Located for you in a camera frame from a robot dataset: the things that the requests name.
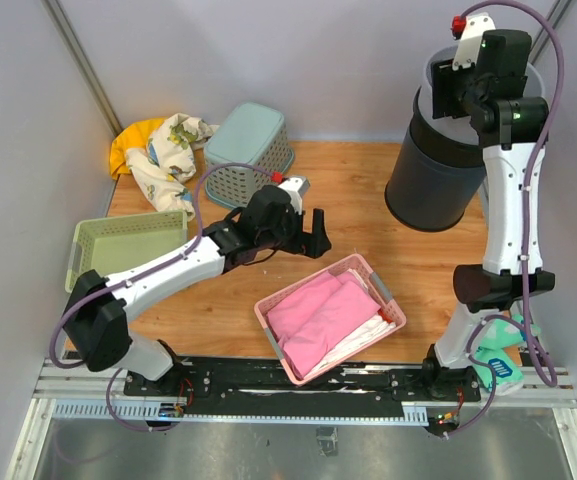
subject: gray floor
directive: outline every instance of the gray floor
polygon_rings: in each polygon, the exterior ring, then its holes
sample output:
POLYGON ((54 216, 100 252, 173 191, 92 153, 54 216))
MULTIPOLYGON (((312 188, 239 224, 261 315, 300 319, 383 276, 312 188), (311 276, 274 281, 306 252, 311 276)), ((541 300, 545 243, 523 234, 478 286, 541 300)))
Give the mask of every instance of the gray floor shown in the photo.
POLYGON ((496 409, 450 441, 419 427, 342 426, 322 455, 311 425, 184 423, 133 433, 106 420, 53 421, 38 480, 569 480, 549 409, 496 409), (55 433, 63 457, 55 454, 55 433))

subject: pink basket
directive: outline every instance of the pink basket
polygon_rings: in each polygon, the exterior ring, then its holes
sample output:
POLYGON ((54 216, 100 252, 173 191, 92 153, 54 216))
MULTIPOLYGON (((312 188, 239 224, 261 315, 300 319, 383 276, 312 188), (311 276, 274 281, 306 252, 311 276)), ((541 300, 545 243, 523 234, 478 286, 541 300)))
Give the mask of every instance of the pink basket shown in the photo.
POLYGON ((366 262, 364 257, 362 257, 359 254, 350 255, 344 258, 343 260, 340 260, 337 263, 330 265, 328 268, 319 270, 317 273, 313 273, 309 277, 304 278, 303 280, 297 283, 293 283, 289 287, 280 290, 274 295, 271 295, 269 297, 264 298, 263 300, 260 300, 255 305, 255 314, 257 315, 257 318, 259 319, 259 323, 261 323, 262 328, 266 332, 268 340, 270 340, 270 344, 275 350, 275 353, 277 353, 277 357, 279 358, 281 365, 284 367, 284 370, 286 370, 288 378, 295 385, 303 385, 305 383, 308 383, 312 379, 317 378, 318 376, 327 372, 331 368, 336 367, 337 365, 344 362, 353 355, 356 355, 360 351, 365 350, 370 345, 377 343, 379 340, 382 340, 388 335, 399 330, 406 324, 406 316, 401 311, 401 308, 399 308, 399 305, 397 305, 397 302, 395 302, 395 299, 393 298, 392 293, 390 293, 390 290, 388 290, 384 282, 381 280, 381 278, 379 278, 377 272, 375 272, 372 268, 370 268, 368 262, 366 262), (303 379, 300 379, 295 373, 295 371, 292 369, 290 362, 288 362, 286 356, 284 355, 284 352, 277 343, 277 339, 275 338, 275 335, 272 332, 271 327, 268 325, 267 313, 269 310, 277 306, 277 304, 281 302, 284 298, 286 298, 288 295, 293 293, 302 285, 310 282, 318 275, 321 275, 323 272, 327 271, 331 275, 337 276, 344 273, 348 269, 353 269, 357 271, 357 273, 361 276, 366 285, 368 285, 370 296, 381 306, 381 313, 387 320, 389 320, 392 324, 395 325, 395 328, 390 329, 384 334, 375 337, 375 339, 372 340, 369 344, 364 345, 360 349, 348 354, 346 357, 340 359, 339 361, 327 365, 325 368, 322 368, 321 370, 318 370, 314 373, 311 372, 308 375, 306 375, 303 379))

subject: yellow cloth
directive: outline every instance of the yellow cloth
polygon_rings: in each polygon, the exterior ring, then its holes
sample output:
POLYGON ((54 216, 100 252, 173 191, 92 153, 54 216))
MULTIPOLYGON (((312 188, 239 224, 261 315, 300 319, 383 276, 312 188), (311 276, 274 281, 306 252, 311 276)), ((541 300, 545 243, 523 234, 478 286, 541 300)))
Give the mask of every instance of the yellow cloth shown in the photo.
POLYGON ((150 134, 161 127, 164 117, 136 122, 121 132, 110 147, 110 176, 117 180, 122 173, 130 173, 126 166, 126 150, 146 148, 150 134))

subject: teal laundry hamper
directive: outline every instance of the teal laundry hamper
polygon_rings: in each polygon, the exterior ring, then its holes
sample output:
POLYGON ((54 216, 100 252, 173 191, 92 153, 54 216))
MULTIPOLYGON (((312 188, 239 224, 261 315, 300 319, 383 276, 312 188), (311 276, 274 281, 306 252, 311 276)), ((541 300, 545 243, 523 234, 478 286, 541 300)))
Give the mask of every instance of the teal laundry hamper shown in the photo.
MULTIPOLYGON (((235 108, 204 148, 206 169, 238 162, 285 173, 294 159, 283 114, 250 102, 235 108)), ((253 193, 270 183, 268 176, 249 168, 222 168, 208 177, 206 194, 222 207, 245 207, 253 193)))

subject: wooden tabletop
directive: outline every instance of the wooden tabletop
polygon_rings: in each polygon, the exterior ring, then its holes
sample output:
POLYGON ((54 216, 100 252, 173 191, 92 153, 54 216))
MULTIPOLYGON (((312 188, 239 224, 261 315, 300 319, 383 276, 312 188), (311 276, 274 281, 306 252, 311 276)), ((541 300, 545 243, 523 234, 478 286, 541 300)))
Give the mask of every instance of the wooden tabletop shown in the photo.
MULTIPOLYGON (((420 362, 443 333, 456 305, 452 273, 456 265, 480 263, 486 226, 478 197, 455 227, 421 233, 400 224, 384 203, 384 187, 399 152, 398 144, 295 142, 289 173, 305 175, 310 190, 308 215, 323 208, 332 250, 312 260, 278 253, 263 264, 236 269, 204 281, 157 304, 131 328, 165 340, 188 355, 274 357, 253 313, 254 304, 337 260, 358 252, 392 291, 406 314, 406 326, 370 347, 355 360, 420 362)), ((197 165, 203 171, 202 152, 197 165)), ((195 176, 189 182, 194 187, 195 176)), ((227 210, 202 192, 204 225, 227 210)), ((109 216, 154 211, 130 175, 117 184, 109 216)), ((310 226, 310 216, 305 225, 310 226)), ((190 237, 196 222, 190 224, 190 237)))

